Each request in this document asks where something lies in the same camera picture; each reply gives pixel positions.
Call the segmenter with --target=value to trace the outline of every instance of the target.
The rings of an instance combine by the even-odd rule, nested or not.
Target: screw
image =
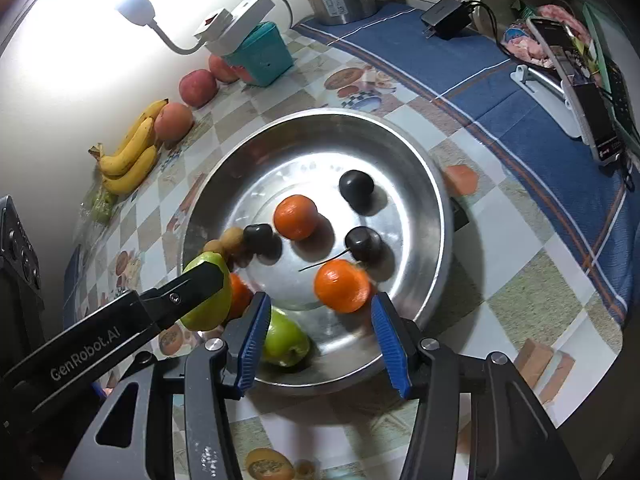
[[[431,337],[425,337],[420,341],[420,346],[423,350],[437,350],[440,348],[440,343]]]
[[[505,365],[507,364],[507,356],[502,352],[492,352],[491,361],[497,365]]]
[[[207,350],[215,351],[220,350],[225,345],[225,342],[220,338],[209,339],[206,343],[204,343],[204,348]]]

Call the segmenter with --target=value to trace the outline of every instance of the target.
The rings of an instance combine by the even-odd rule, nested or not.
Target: stainless steel bowl
[[[376,183],[366,211],[354,211],[338,192],[341,174],[352,169]],[[262,364],[256,379],[286,394],[325,394],[381,370],[382,355],[368,306],[334,312],[314,295],[317,269],[298,270],[342,251],[351,228],[369,226],[385,243],[380,262],[367,269],[371,279],[401,316],[423,327],[449,269],[449,199],[440,171],[396,126],[342,108],[298,112],[249,136],[211,171],[190,212],[180,269],[227,227],[273,224],[275,207],[292,194],[314,200],[326,220],[303,242],[283,238],[277,260],[254,256],[235,272],[266,291],[313,342],[302,366]]]

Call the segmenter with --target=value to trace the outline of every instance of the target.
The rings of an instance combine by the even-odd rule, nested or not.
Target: power strip
[[[273,7],[271,0],[243,0],[231,12],[219,9],[212,13],[194,36],[206,40],[205,47],[212,54],[226,56],[240,46]]]

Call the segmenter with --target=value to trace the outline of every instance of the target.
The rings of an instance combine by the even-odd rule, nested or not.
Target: teal container
[[[240,46],[222,59],[245,83],[256,86],[270,85],[293,65],[293,58],[273,22],[256,25]]]

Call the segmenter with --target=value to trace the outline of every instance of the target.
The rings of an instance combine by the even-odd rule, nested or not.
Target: switch
[[[37,267],[33,267],[33,285],[35,285],[36,288],[40,288],[40,273]]]
[[[21,254],[22,259],[22,273],[24,274],[24,279],[29,282],[31,280],[31,273],[29,272],[29,257],[27,256],[27,251],[22,249]]]
[[[14,257],[14,260],[18,259],[18,240],[15,235],[15,231],[11,229],[9,231],[9,251],[11,252],[11,256]]]

